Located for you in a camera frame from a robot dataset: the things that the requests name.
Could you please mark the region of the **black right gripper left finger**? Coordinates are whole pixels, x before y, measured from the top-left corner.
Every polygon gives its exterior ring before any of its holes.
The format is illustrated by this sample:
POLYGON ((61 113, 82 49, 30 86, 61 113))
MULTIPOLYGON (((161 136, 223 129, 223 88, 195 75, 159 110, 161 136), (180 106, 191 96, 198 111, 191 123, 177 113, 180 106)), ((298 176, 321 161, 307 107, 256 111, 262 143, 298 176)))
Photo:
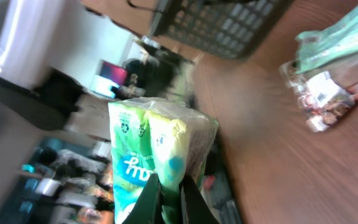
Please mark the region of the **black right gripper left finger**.
POLYGON ((122 224, 163 224, 161 203, 160 181, 157 174, 152 174, 122 224))

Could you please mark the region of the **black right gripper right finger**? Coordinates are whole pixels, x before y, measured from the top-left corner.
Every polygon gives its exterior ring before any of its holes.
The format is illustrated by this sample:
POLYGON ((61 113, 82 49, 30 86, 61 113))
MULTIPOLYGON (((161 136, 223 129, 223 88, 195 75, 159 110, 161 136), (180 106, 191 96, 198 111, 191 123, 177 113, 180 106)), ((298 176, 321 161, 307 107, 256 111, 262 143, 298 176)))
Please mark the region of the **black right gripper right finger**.
POLYGON ((180 184, 180 198, 182 224, 219 224, 189 175, 180 184))

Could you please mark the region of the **teal Kleenex tissue pack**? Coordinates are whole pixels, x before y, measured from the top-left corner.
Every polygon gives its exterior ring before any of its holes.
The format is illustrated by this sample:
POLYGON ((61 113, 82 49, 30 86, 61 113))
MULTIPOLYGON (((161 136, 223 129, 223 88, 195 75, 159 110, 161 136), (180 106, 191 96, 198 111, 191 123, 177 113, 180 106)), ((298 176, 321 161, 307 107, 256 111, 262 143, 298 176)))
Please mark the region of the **teal Kleenex tissue pack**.
POLYGON ((180 182, 189 175, 199 187, 218 122, 162 98, 133 98, 108 104, 114 221, 123 223, 134 209, 148 179, 162 186, 162 218, 178 223, 180 182))

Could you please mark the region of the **brown PaniTree snack pouch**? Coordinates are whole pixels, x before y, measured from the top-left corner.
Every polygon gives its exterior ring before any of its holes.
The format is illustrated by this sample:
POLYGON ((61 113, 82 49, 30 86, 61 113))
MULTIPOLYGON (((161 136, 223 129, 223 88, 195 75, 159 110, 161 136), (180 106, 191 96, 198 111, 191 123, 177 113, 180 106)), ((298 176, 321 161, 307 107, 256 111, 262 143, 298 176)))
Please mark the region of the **brown PaniTree snack pouch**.
POLYGON ((300 64, 284 63, 279 71, 296 95, 297 105, 314 132, 323 132, 342 120, 358 103, 358 53, 297 74, 300 64))

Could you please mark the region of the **teal wipes packet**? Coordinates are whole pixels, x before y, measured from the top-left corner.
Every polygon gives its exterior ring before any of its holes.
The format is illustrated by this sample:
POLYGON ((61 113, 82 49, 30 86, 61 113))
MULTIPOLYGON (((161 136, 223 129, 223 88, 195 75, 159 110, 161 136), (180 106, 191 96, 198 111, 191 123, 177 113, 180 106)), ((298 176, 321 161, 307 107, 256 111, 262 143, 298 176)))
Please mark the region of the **teal wipes packet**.
POLYGON ((298 73, 319 68, 332 60, 358 52, 358 5, 341 20, 324 30, 297 35, 298 73))

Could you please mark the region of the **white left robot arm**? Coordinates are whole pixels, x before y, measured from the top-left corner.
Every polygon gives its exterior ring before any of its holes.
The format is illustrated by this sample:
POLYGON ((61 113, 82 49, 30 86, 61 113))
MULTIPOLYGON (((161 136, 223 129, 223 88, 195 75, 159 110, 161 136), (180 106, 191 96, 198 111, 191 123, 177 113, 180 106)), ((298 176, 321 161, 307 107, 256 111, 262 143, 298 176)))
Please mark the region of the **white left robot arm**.
POLYGON ((0 34, 0 102, 44 131, 65 127, 84 88, 48 62, 68 1, 7 1, 0 34))

